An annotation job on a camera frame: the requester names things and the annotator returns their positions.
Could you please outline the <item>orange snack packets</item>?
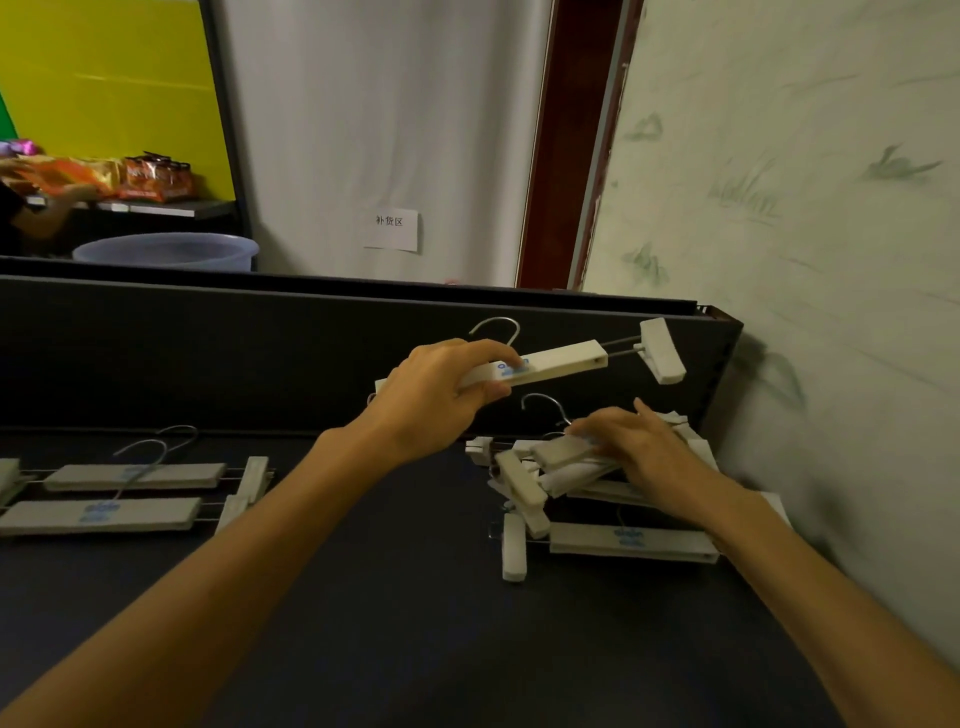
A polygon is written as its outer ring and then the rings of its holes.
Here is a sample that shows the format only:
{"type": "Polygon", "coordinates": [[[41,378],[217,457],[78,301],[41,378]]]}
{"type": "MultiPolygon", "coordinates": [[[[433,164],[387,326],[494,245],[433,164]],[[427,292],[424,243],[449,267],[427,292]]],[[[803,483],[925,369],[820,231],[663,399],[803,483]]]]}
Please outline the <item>orange snack packets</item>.
{"type": "Polygon", "coordinates": [[[99,197],[111,198],[121,188],[124,172],[116,158],[0,156],[0,178],[22,180],[48,196],[73,186],[91,186],[99,197]]]}

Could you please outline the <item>dark red door frame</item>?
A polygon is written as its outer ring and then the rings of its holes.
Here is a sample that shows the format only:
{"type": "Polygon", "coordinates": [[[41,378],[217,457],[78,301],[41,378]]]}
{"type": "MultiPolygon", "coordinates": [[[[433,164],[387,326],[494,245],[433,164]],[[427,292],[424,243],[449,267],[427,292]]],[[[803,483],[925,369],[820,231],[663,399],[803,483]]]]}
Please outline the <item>dark red door frame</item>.
{"type": "Polygon", "coordinates": [[[644,10],[645,0],[551,0],[518,288],[582,285],[644,10]]]}

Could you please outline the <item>pack of brown jars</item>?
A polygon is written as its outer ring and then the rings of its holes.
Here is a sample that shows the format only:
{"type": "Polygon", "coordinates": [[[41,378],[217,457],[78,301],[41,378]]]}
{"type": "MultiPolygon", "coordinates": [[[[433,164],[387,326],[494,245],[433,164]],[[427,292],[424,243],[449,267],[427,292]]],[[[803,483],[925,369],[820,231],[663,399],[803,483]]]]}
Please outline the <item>pack of brown jars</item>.
{"type": "Polygon", "coordinates": [[[189,163],[145,151],[123,159],[117,196],[122,200],[168,204],[197,198],[197,187],[189,163]]]}

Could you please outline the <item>blue plastic basin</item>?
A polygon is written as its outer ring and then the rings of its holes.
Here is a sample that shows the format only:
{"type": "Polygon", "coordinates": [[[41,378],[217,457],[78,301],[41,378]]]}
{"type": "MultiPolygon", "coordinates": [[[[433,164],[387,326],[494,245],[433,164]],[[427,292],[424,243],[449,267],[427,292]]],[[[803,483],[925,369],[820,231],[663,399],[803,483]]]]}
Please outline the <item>blue plastic basin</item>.
{"type": "Polygon", "coordinates": [[[78,246],[73,261],[140,268],[252,272],[258,243],[222,233],[161,232],[103,238],[78,246]]]}

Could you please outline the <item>white fabric curtain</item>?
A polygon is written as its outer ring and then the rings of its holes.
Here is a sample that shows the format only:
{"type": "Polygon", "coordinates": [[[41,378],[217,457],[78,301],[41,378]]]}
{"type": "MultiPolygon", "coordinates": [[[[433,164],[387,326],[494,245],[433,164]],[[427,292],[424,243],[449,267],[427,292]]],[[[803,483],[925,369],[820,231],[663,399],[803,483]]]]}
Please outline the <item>white fabric curtain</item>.
{"type": "Polygon", "coordinates": [[[222,0],[258,267],[515,285],[551,0],[222,0]],[[419,212],[419,252],[361,213],[419,212]]]}

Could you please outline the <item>black metal post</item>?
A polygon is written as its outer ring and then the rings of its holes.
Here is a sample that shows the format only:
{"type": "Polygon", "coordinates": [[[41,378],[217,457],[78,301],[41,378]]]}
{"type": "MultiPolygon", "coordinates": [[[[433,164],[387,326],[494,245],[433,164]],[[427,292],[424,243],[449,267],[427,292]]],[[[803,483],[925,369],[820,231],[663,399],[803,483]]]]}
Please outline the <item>black metal post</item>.
{"type": "Polygon", "coordinates": [[[223,2],[222,0],[197,0],[197,2],[233,186],[235,216],[242,230],[242,235],[254,238],[243,160],[234,123],[234,99],[232,98],[230,65],[221,29],[223,2]]]}

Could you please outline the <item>person's right forearm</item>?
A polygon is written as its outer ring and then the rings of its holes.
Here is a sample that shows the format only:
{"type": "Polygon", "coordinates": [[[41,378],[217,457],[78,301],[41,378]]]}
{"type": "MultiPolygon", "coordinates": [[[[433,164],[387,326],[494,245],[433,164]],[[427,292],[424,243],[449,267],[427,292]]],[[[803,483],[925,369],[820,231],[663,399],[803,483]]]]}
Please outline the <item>person's right forearm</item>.
{"type": "Polygon", "coordinates": [[[960,673],[789,527],[709,480],[702,524],[821,681],[846,728],[960,728],[960,673]]]}

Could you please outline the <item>yellow backdrop sheet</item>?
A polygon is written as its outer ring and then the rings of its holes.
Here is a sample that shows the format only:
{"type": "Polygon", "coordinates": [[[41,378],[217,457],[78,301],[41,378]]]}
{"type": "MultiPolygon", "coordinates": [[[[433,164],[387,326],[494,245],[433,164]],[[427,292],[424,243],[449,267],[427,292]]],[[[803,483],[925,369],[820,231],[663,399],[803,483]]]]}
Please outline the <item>yellow backdrop sheet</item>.
{"type": "Polygon", "coordinates": [[[190,164],[236,199],[201,0],[0,0],[0,140],[190,164]]]}

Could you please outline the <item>white paper sign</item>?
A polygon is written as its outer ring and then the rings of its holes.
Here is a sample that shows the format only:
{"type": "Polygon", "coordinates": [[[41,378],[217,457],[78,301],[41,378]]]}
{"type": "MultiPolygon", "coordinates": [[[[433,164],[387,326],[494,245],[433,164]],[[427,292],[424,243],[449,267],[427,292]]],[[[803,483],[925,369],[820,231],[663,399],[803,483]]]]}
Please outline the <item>white paper sign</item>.
{"type": "Polygon", "coordinates": [[[364,249],[418,254],[420,222],[420,213],[414,209],[370,208],[359,215],[357,240],[364,249]]]}

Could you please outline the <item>grey shelf board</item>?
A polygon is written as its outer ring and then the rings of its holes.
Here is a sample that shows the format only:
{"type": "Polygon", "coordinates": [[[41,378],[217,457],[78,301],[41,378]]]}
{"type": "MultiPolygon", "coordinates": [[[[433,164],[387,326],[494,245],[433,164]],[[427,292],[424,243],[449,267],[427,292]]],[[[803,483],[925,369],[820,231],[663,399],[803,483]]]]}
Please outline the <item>grey shelf board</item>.
{"type": "Polygon", "coordinates": [[[100,200],[80,201],[74,204],[74,208],[82,211],[98,210],[114,214],[140,214],[200,221],[231,216],[235,213],[236,203],[232,200],[181,200],[170,203],[100,200]]]}

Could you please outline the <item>white clip hanger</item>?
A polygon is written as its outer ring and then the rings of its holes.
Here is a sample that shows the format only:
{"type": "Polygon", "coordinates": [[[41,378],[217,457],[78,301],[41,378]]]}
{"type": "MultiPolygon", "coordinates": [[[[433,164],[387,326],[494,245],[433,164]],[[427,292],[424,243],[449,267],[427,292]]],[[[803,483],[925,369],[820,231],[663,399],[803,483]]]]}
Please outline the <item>white clip hanger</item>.
{"type": "Polygon", "coordinates": [[[250,456],[243,467],[178,462],[177,455],[200,438],[195,426],[172,425],[125,444],[105,462],[51,469],[29,469],[17,458],[0,458],[0,514],[30,489],[54,495],[106,493],[114,500],[133,491],[220,491],[239,496],[246,505],[265,495],[277,474],[266,456],[250,456]]]}
{"type": "Polygon", "coordinates": [[[524,365],[513,368],[502,360],[472,369],[459,390],[477,383],[504,383],[509,387],[545,382],[582,372],[604,369],[616,357],[637,356],[660,385],[680,383],[687,375],[665,318],[644,320],[640,334],[606,344],[591,339],[523,355],[524,365]]]}
{"type": "Polygon", "coordinates": [[[30,489],[0,514],[0,539],[186,532],[196,524],[220,531],[255,504],[226,491],[128,491],[54,494],[30,489]]]}
{"type": "Polygon", "coordinates": [[[622,557],[664,562],[715,564],[721,554],[704,532],[628,525],[553,521],[545,538],[534,539],[523,517],[506,513],[487,528],[487,539],[499,544],[501,577],[522,583],[528,574],[527,546],[546,545],[554,555],[622,557]]]}
{"type": "MultiPolygon", "coordinates": [[[[527,409],[527,403],[530,400],[543,400],[554,406],[558,412],[557,427],[570,425],[571,419],[568,417],[565,408],[554,397],[542,393],[524,394],[520,399],[520,407],[522,410],[527,409]]],[[[678,435],[703,462],[714,468],[714,470],[718,469],[709,442],[690,426],[686,416],[675,411],[667,413],[657,412],[657,414],[672,427],[676,435],[678,435]]],[[[573,464],[600,462],[600,459],[594,456],[593,443],[583,438],[573,437],[564,433],[559,433],[556,436],[550,435],[548,439],[541,443],[532,445],[531,454],[541,469],[546,473],[553,473],[560,468],[573,464]]]]}
{"type": "Polygon", "coordinates": [[[558,499],[619,468],[613,459],[596,455],[583,438],[563,435],[548,441],[530,441],[525,447],[494,451],[492,438],[467,441],[464,451],[474,465],[491,472],[491,487],[512,503],[534,540],[549,535],[546,502],[558,499]]]}

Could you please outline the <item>person's right hand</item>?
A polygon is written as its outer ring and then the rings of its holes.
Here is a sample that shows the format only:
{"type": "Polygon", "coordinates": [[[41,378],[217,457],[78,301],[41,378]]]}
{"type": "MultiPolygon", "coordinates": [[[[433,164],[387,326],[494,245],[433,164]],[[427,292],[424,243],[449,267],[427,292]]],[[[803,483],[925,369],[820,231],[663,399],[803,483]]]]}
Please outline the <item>person's right hand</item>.
{"type": "Polygon", "coordinates": [[[564,434],[594,444],[597,455],[615,460],[628,480],[661,511],[708,528],[728,483],[676,435],[676,443],[634,444],[631,410],[606,407],[572,420],[564,434]]]}

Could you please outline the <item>person's left forearm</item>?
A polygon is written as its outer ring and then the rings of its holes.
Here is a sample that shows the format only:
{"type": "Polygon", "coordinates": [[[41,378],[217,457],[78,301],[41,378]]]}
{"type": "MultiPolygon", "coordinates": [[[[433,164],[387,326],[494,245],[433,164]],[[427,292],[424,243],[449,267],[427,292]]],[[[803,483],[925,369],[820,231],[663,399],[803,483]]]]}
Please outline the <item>person's left forearm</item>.
{"type": "Polygon", "coordinates": [[[197,722],[332,530],[403,461],[358,424],[323,433],[258,504],[0,711],[0,728],[197,722]]]}

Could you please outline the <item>black divider panel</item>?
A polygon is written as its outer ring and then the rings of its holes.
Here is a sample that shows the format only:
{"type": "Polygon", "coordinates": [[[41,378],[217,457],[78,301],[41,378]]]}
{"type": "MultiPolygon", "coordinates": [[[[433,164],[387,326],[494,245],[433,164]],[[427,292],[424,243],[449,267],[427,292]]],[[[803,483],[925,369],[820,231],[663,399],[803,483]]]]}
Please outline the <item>black divider panel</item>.
{"type": "Polygon", "coordinates": [[[624,343],[664,318],[687,374],[637,354],[532,385],[571,413],[640,397],[699,426],[743,323],[694,300],[0,257],[0,429],[313,433],[414,347],[510,317],[522,355],[624,343]]]}

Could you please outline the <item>person's left hand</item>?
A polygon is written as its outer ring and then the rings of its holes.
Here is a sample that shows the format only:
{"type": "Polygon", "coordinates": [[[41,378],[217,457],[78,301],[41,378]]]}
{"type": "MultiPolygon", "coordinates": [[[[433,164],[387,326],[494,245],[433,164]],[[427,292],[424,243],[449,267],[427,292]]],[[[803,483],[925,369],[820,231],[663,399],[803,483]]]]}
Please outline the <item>person's left hand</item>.
{"type": "Polygon", "coordinates": [[[497,360],[523,366],[511,346],[491,339],[417,346],[390,373],[359,421],[394,466],[433,455],[461,436],[482,409],[458,406],[462,379],[497,360]]]}

